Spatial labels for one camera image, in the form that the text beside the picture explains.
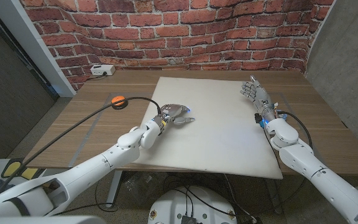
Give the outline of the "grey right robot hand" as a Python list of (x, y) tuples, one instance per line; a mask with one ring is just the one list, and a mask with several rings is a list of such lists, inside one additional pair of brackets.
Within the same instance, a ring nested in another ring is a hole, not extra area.
[(241, 88), (240, 93), (254, 104), (260, 115), (264, 116), (267, 113), (273, 112), (273, 103), (270, 95), (253, 75), (250, 76), (250, 81), (242, 83)]

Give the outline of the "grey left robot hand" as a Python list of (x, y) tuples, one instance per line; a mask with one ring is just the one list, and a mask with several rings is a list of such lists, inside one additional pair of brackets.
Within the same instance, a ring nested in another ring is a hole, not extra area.
[(173, 123), (174, 125), (183, 125), (195, 121), (194, 118), (182, 117), (182, 113), (190, 112), (185, 105), (167, 104), (161, 107), (162, 120), (165, 124)]

